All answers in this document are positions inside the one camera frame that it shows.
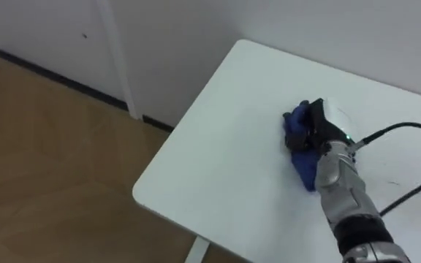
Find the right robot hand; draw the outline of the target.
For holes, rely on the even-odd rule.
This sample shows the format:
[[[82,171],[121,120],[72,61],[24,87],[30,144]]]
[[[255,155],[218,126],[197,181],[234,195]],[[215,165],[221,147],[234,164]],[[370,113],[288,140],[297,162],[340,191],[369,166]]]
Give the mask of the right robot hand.
[[[352,120],[332,102],[304,100],[292,112],[283,114],[284,143],[291,151],[325,152],[330,141],[354,144]]]

